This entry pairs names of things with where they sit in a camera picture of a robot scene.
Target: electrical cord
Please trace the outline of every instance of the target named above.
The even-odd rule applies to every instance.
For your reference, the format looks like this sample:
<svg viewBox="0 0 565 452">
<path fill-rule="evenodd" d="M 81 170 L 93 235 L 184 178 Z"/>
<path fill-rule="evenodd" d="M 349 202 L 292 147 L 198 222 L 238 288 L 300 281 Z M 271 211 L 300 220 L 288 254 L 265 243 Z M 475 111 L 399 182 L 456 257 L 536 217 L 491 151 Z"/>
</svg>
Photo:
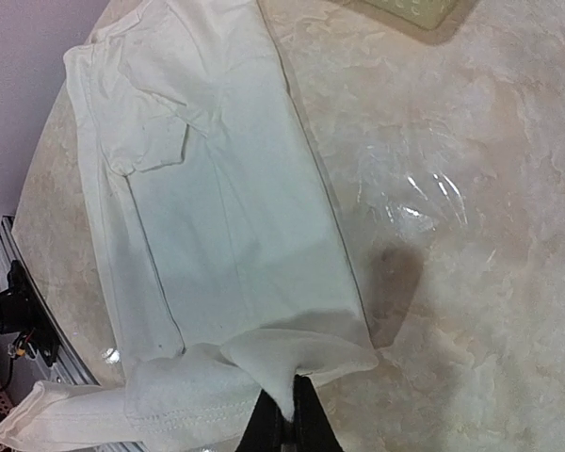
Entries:
<svg viewBox="0 0 565 452">
<path fill-rule="evenodd" d="M 12 382 L 12 374 L 13 374 L 14 367 L 15 367 L 15 359 L 10 358 L 10 362 L 8 363 L 7 381 L 4 383 L 4 385 L 2 385 L 2 387 L 0 387 L 0 393 L 5 392 L 8 389 L 8 387 L 10 386 L 10 383 Z"/>
<path fill-rule="evenodd" d="M 17 336 L 17 338 L 14 340 L 14 342 L 9 346 L 8 355 L 10 357 L 10 360 L 8 363 L 8 376 L 7 381 L 0 387 L 0 394 L 5 392 L 12 383 L 15 361 L 17 361 L 27 353 L 29 339 L 31 339 L 34 331 L 35 329 L 33 329 L 29 334 L 21 332 L 19 336 Z"/>
</svg>

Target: white fabric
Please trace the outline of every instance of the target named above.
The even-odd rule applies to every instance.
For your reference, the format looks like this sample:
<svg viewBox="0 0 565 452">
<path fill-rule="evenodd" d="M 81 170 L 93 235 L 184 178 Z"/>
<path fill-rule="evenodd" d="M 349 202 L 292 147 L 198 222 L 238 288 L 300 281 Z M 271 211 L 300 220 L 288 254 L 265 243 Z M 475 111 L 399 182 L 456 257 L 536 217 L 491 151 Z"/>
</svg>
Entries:
<svg viewBox="0 0 565 452">
<path fill-rule="evenodd" d="M 42 384 L 0 443 L 187 450 L 242 433 L 262 388 L 291 418 L 296 373 L 323 384 L 377 364 L 253 0 L 145 1 L 65 62 L 127 384 Z"/>
</svg>

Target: marble countertop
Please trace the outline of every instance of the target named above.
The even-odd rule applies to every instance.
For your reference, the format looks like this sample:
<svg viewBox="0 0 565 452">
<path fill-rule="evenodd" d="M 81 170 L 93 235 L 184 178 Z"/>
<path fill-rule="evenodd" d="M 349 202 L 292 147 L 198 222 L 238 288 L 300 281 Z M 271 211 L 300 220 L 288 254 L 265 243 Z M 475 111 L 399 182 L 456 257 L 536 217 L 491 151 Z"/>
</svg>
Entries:
<svg viewBox="0 0 565 452">
<path fill-rule="evenodd" d="M 343 445 L 565 452 L 565 1 L 463 0 L 432 34 L 358 1 L 261 7 L 381 358 L 320 392 Z M 75 146 L 62 90 L 15 236 L 114 386 Z"/>
</svg>

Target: black cable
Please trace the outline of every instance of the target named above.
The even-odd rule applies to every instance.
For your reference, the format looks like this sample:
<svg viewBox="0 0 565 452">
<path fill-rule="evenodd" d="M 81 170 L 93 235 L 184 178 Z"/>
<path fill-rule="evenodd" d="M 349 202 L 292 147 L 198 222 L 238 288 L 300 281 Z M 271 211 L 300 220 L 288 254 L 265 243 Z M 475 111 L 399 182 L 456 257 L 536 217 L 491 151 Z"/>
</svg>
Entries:
<svg viewBox="0 0 565 452">
<path fill-rule="evenodd" d="M 15 366 L 15 360 L 14 358 L 10 358 L 10 363 L 8 364 L 7 382 L 4 383 L 4 385 L 0 388 L 0 393 L 4 393 L 10 386 L 10 383 L 12 382 L 12 374 L 13 374 L 14 366 Z"/>
</svg>

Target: wall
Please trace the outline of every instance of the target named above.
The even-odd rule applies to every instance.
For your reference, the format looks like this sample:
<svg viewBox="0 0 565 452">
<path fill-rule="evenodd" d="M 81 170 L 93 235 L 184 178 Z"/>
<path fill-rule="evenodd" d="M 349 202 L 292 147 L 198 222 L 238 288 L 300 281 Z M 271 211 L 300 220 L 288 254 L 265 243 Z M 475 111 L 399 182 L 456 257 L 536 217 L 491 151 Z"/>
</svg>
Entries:
<svg viewBox="0 0 565 452">
<path fill-rule="evenodd" d="M 62 55 L 84 41 L 107 2 L 0 0 L 0 217 L 17 207 L 65 78 Z"/>
</svg>

